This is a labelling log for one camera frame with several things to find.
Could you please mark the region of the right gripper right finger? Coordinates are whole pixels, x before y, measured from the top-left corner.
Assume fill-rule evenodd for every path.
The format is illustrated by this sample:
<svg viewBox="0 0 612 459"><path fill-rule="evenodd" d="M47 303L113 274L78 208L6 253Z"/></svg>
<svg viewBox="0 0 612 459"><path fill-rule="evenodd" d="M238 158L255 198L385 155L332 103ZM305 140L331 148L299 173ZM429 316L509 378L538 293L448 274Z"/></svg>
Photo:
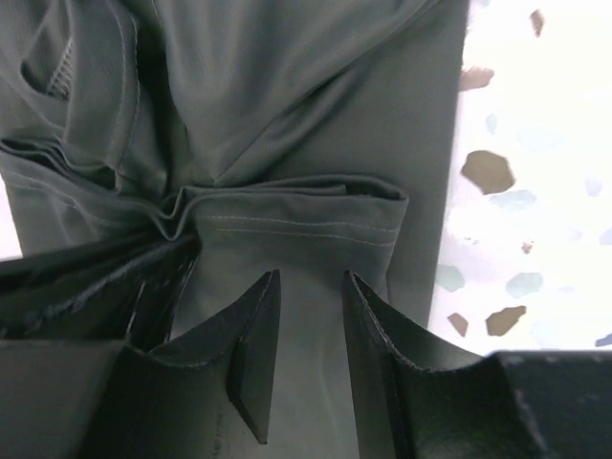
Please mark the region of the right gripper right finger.
<svg viewBox="0 0 612 459"><path fill-rule="evenodd" d="M342 281L344 333L363 458L607 458L611 355L470 353Z"/></svg>

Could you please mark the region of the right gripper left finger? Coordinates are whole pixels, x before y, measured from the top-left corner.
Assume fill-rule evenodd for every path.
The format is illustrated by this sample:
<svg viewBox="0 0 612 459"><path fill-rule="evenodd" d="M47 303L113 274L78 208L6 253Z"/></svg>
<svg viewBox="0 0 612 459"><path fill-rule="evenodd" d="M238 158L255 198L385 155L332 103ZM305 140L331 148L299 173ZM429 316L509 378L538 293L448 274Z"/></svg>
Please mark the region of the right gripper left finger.
<svg viewBox="0 0 612 459"><path fill-rule="evenodd" d="M149 352L5 341L5 458L249 458L268 438L280 274Z"/></svg>

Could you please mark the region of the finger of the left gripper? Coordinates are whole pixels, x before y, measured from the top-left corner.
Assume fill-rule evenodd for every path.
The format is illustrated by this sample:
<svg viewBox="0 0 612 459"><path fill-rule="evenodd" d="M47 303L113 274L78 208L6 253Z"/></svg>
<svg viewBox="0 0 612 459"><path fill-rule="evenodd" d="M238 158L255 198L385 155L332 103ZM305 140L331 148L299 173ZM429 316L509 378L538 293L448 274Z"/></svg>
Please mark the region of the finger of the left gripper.
<svg viewBox="0 0 612 459"><path fill-rule="evenodd" d="M123 236L1 264L2 339L166 342L200 250L184 234Z"/></svg>

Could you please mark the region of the dark grey t shirt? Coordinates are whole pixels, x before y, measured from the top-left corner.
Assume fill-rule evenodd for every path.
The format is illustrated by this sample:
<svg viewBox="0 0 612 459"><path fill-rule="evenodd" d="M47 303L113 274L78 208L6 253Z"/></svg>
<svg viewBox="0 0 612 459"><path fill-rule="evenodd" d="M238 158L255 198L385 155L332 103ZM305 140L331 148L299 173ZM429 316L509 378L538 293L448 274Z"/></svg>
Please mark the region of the dark grey t shirt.
<svg viewBox="0 0 612 459"><path fill-rule="evenodd" d="M5 1L1 176L23 254L198 231L182 334L281 275L268 444L355 458L340 284L424 307L464 1Z"/></svg>

